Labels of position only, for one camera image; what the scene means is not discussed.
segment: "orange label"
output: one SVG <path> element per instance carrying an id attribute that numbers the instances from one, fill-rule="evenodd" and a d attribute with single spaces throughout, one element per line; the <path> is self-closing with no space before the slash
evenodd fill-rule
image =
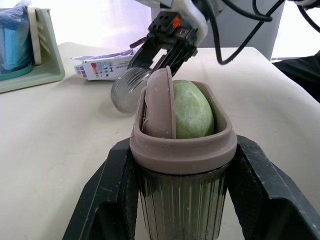
<path id="1" fill-rule="evenodd" d="M 176 17 L 173 22 L 172 26 L 176 29 L 181 26 L 181 19 L 179 17 Z"/>

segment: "brown plastic lid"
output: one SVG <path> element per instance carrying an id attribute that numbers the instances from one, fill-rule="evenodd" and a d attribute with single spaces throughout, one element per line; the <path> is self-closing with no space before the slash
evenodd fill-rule
<path id="1" fill-rule="evenodd" d="M 198 174 L 229 163 L 236 153 L 237 136 L 210 88 L 193 82 L 208 100 L 214 116 L 215 134 L 190 139 L 154 137 L 142 132 L 146 111 L 146 87 L 142 90 L 130 148 L 142 167 L 165 174 Z"/>
<path id="2" fill-rule="evenodd" d="M 148 79 L 142 132 L 156 138 L 176 138 L 174 86 L 170 67 L 159 69 Z"/>

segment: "white wall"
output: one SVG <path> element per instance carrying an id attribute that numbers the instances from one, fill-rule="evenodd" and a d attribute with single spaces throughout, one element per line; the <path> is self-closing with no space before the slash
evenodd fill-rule
<path id="1" fill-rule="evenodd" d="M 0 0 L 0 8 L 17 2 Z M 32 0 L 32 6 L 51 9 L 58 44 L 127 49 L 147 34 L 151 23 L 150 8 L 134 0 Z"/>
<path id="2" fill-rule="evenodd" d="M 312 20 L 320 25 L 320 8 L 308 10 Z M 273 58 L 305 57 L 320 50 L 320 33 L 315 31 L 300 14 L 294 2 L 284 5 Z"/>

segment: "black cable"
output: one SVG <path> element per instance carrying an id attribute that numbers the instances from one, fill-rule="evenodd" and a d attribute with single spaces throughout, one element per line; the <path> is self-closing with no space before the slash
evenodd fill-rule
<path id="1" fill-rule="evenodd" d="M 244 47 L 248 44 L 248 42 L 253 38 L 253 36 L 256 34 L 256 32 L 261 28 L 261 26 L 264 24 L 263 21 L 260 21 L 255 28 L 252 30 L 252 32 L 249 34 L 249 36 L 243 41 L 243 43 L 240 45 L 240 47 L 226 60 L 222 60 L 222 54 L 221 54 L 221 46 L 220 46 L 220 37 L 219 37 L 219 30 L 217 21 L 212 9 L 212 6 L 208 2 L 209 0 L 203 0 L 205 7 L 207 9 L 207 15 L 210 19 L 211 26 L 212 26 L 212 32 L 213 32 L 213 39 L 214 39 L 214 47 L 215 47 L 215 54 L 216 59 L 219 64 L 226 65 L 230 63 L 235 57 L 244 49 Z M 273 14 L 278 7 L 284 2 L 285 0 L 278 0 L 275 5 L 266 13 L 267 17 L 270 17 L 271 14 Z"/>
<path id="2" fill-rule="evenodd" d="M 238 14 L 245 16 L 249 19 L 253 19 L 253 20 L 257 20 L 257 21 L 263 21 L 263 22 L 271 22 L 272 21 L 272 17 L 270 16 L 266 16 L 266 15 L 262 15 L 262 14 L 253 14 L 250 13 L 248 11 L 245 11 L 243 9 L 241 9 L 240 7 L 238 7 L 237 5 L 235 5 L 233 2 L 231 2 L 230 0 L 222 0 L 229 8 L 231 8 L 233 11 L 237 12 Z"/>
<path id="3" fill-rule="evenodd" d="M 311 27 L 313 27 L 317 32 L 320 33 L 320 27 L 309 17 L 306 10 L 302 6 L 299 6 L 299 5 L 298 5 L 298 9 L 299 9 L 301 15 L 304 17 L 304 19 L 311 25 Z"/>
<path id="4" fill-rule="evenodd" d="M 253 8 L 253 12 L 255 14 L 262 15 L 262 16 L 266 17 L 266 15 L 263 15 L 261 12 L 259 12 L 258 7 L 257 7 L 257 0 L 252 0 L 252 8 Z"/>

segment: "glass jar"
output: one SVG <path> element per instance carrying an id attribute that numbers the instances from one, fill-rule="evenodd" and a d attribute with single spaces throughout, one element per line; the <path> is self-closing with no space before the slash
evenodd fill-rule
<path id="1" fill-rule="evenodd" d="M 141 90 L 147 85 L 150 69 L 132 67 L 122 73 L 111 89 L 114 106 L 122 113 L 135 113 Z"/>

